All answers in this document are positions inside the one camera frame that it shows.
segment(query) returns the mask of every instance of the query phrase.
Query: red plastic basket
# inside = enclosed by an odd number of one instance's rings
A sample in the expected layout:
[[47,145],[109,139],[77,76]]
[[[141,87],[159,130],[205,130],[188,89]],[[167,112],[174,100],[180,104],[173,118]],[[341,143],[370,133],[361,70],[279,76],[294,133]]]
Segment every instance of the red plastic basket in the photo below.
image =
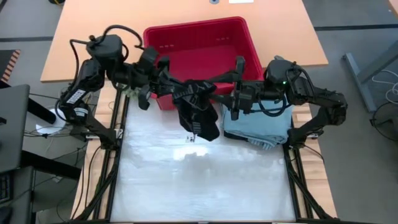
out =
[[[236,56],[246,61],[244,80],[262,79],[262,67],[246,21],[229,17],[209,21],[150,27],[144,31],[145,46],[153,46],[160,57],[170,58],[170,73],[181,81],[203,80],[235,67]],[[217,83],[217,94],[228,94],[233,85]],[[161,110],[173,110],[171,95],[157,99]]]

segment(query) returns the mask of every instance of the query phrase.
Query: white cable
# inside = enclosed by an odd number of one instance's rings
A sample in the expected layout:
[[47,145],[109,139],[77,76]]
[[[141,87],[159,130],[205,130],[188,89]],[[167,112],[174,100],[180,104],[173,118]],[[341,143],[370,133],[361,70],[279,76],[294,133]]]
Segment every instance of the white cable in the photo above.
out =
[[[381,70],[381,72],[387,72],[387,73],[393,74],[393,75],[395,75],[395,76],[398,78],[398,75],[397,75],[395,72],[392,72],[392,71],[390,71],[390,70]],[[379,80],[375,80],[374,77],[375,77],[375,76],[372,77],[372,81],[374,81],[374,82],[376,82],[376,83],[383,83],[383,84],[390,84],[390,85],[392,85],[392,88],[386,92],[386,100],[387,100],[388,102],[390,102],[390,103],[393,103],[393,104],[395,104],[395,105],[398,105],[398,102],[392,101],[392,100],[390,100],[390,98],[388,97],[388,94],[389,94],[389,93],[392,93],[392,94],[394,94],[394,95],[398,95],[398,82],[397,82],[397,83],[392,83],[392,82],[386,82],[386,81],[379,81]]]

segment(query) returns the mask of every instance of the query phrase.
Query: gray floor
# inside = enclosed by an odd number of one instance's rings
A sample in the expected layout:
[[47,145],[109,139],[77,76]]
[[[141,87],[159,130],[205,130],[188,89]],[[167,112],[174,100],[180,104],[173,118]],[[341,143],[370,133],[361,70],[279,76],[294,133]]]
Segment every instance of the gray floor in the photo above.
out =
[[[387,0],[303,1],[315,26],[398,23],[389,10]],[[60,7],[45,0],[8,0],[0,13],[0,38],[53,35],[60,11]],[[308,68],[308,72],[314,84],[341,91],[349,104],[346,122],[340,127],[325,128],[325,134],[320,138],[338,216],[351,221],[397,223],[398,146],[378,135],[370,126],[371,115],[367,113],[341,56],[352,52],[359,66],[363,67],[397,39],[398,29],[323,31],[317,34],[329,66]],[[10,84],[27,83],[31,86],[31,92],[57,96],[66,83],[42,84],[39,81],[49,47],[50,42],[0,43],[0,49],[22,50]],[[35,99],[45,106],[54,103],[49,99]],[[31,116],[26,129],[34,129],[34,118]],[[73,138],[60,138],[54,140],[46,152],[49,143],[49,140],[41,138],[26,139],[24,148],[53,158],[82,145]],[[74,163],[74,159],[75,156],[64,158],[70,164]],[[46,177],[46,174],[40,174],[38,179]],[[49,182],[40,186],[38,194],[43,196],[43,200],[36,209],[53,207],[38,213],[40,223],[61,221],[54,206],[67,196],[60,206],[60,214],[62,218],[69,216],[74,192],[68,193],[74,184],[73,181],[62,180],[58,184]]]

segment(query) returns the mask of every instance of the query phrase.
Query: folded clothing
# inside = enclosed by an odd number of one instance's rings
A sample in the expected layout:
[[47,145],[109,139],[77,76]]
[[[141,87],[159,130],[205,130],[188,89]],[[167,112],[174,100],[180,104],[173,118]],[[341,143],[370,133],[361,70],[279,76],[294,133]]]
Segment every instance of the folded clothing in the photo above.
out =
[[[264,100],[261,103],[266,110],[282,107],[282,102],[275,104],[273,101]],[[252,110],[259,109],[258,103],[253,104]],[[221,127],[226,133],[247,138],[248,142],[262,146],[264,149],[271,149],[287,141],[287,130],[292,125],[292,112],[293,106],[286,108],[280,116],[276,117],[267,116],[262,112],[243,114],[243,111],[240,111],[239,119],[232,121],[230,112],[223,106]]]

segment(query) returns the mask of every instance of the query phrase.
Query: carpet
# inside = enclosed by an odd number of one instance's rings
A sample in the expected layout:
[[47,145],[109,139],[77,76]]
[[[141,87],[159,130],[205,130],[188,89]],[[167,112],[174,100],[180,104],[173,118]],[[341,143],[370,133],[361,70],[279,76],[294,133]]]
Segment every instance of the carpet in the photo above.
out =
[[1,81],[7,83],[12,70],[21,54],[20,50],[0,50],[0,77]]

